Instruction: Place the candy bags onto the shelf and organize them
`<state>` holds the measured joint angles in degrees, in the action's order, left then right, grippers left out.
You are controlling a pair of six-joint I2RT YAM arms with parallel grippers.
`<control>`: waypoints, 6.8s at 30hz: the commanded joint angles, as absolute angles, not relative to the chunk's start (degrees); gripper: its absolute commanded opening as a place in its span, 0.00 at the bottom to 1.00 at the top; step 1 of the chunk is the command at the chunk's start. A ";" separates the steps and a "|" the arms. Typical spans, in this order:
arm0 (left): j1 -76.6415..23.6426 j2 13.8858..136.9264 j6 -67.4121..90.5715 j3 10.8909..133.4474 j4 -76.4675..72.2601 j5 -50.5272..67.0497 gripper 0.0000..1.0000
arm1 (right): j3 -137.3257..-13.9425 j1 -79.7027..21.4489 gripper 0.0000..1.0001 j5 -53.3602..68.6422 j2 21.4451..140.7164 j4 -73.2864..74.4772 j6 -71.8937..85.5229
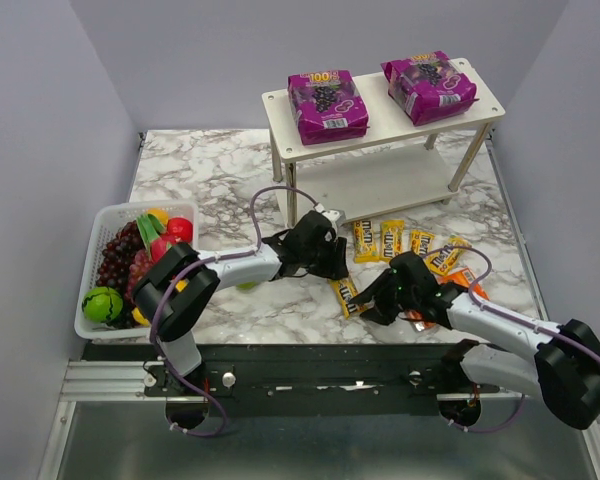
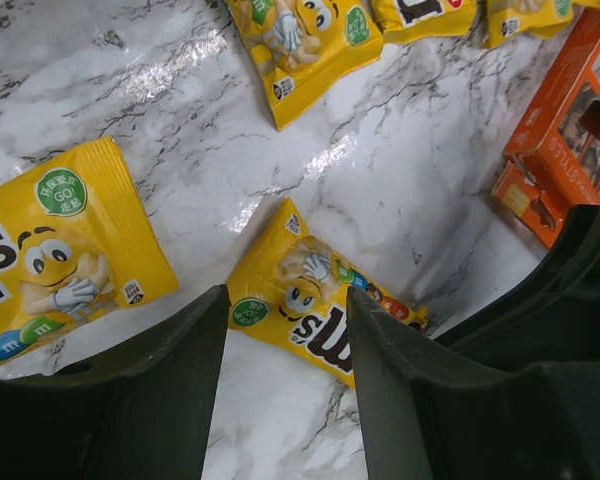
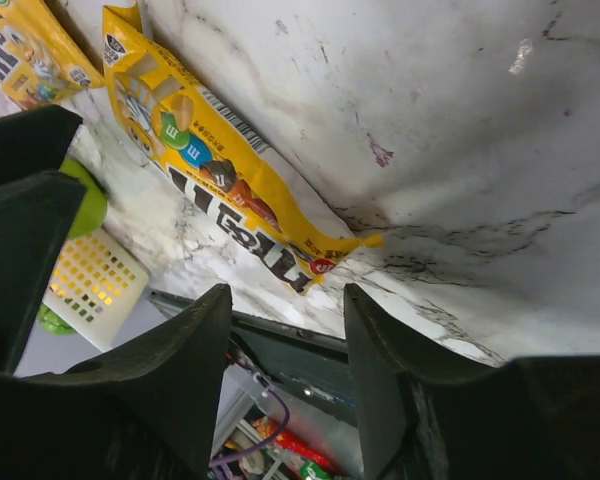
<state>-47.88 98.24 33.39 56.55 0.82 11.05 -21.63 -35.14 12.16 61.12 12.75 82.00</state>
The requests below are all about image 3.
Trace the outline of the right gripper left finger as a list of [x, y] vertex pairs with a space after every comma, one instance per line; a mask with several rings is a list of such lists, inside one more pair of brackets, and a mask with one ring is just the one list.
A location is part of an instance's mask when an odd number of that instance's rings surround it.
[[202, 479], [231, 330], [218, 284], [62, 374], [0, 372], [0, 479]]

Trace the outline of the yellow M&M bag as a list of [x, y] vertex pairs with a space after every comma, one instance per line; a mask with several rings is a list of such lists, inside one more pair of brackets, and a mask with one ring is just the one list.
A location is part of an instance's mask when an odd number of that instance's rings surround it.
[[137, 3], [102, 8], [103, 60], [121, 128], [201, 211], [298, 294], [378, 235], [355, 236], [244, 120], [142, 32]]
[[22, 109], [104, 86], [43, 1], [0, 1], [0, 90]]

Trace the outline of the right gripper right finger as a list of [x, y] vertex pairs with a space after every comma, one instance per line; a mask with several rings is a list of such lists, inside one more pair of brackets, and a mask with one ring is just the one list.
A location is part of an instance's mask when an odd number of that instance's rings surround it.
[[600, 355], [491, 367], [344, 290], [368, 479], [600, 479]]

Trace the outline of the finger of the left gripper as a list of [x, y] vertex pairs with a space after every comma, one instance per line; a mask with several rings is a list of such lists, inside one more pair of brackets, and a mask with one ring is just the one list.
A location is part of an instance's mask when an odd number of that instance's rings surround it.
[[82, 118], [46, 105], [0, 118], [0, 186], [60, 169]]
[[86, 188], [59, 172], [0, 186], [0, 371], [12, 373]]

